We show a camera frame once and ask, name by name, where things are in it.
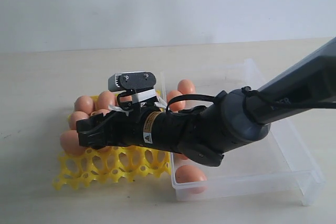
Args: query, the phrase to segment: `black wire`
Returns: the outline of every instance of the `black wire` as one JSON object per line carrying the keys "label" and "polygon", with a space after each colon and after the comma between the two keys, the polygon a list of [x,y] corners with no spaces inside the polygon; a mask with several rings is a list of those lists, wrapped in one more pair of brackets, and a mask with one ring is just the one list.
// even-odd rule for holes
{"label": "black wire", "polygon": [[213,102],[215,97],[211,95],[205,94],[183,94],[178,97],[174,97],[167,104],[166,113],[169,113],[169,106],[175,102],[186,101],[186,100],[194,100],[194,101],[204,101],[204,102]]}
{"label": "black wire", "polygon": [[270,106],[283,108],[283,109],[336,109],[335,102],[316,102],[316,103],[280,103],[269,100],[265,95],[261,94],[257,90],[251,90],[250,87],[244,87],[241,89],[243,94],[247,97],[258,97],[263,102],[267,103]]}

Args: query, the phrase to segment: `yellow egg tray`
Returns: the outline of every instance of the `yellow egg tray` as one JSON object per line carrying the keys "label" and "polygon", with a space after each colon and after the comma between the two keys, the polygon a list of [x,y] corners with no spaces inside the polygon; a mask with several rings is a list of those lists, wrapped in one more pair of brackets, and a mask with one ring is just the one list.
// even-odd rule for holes
{"label": "yellow egg tray", "polygon": [[[96,103],[98,96],[92,98]],[[89,187],[92,181],[117,183],[124,177],[133,182],[136,176],[152,174],[159,178],[164,172],[171,174],[169,152],[138,146],[110,147],[104,152],[88,148],[81,156],[62,152],[58,160],[60,173],[52,181],[56,190],[63,185],[78,189],[80,185]]]}

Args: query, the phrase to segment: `transparent plastic tray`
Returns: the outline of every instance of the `transparent plastic tray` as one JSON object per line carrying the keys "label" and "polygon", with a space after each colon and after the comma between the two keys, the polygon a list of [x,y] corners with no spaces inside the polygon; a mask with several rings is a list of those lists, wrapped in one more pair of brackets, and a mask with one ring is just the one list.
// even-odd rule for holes
{"label": "transparent plastic tray", "polygon": [[[200,69],[170,70],[161,73],[158,85],[163,97],[177,89],[182,79],[190,79],[199,94],[217,95],[251,86],[258,89],[265,79],[251,59],[236,65],[216,66]],[[206,102],[188,101],[186,108]],[[199,167],[207,176],[207,181],[182,183],[175,180],[175,171],[184,164]],[[191,160],[174,159],[171,154],[172,185],[177,200],[201,200],[218,197],[270,193],[297,190],[298,200],[303,205],[311,205],[318,196],[325,181],[323,174],[301,140],[293,124],[284,119],[271,126],[269,135],[256,143],[225,153],[219,167],[206,167]],[[200,194],[191,194],[190,188],[207,189]]]}

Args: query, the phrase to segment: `table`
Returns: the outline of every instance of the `table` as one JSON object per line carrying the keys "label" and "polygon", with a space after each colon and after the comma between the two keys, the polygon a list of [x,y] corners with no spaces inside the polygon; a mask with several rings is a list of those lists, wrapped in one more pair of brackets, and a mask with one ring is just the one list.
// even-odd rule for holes
{"label": "table", "polygon": [[2,54],[0,56],[0,223],[331,223],[336,217],[334,111],[292,118],[327,184],[313,206],[285,193],[176,202],[168,175],[92,185],[51,186],[58,138],[74,100],[107,88],[115,72],[230,64],[252,58],[267,80],[330,38],[178,47]]}

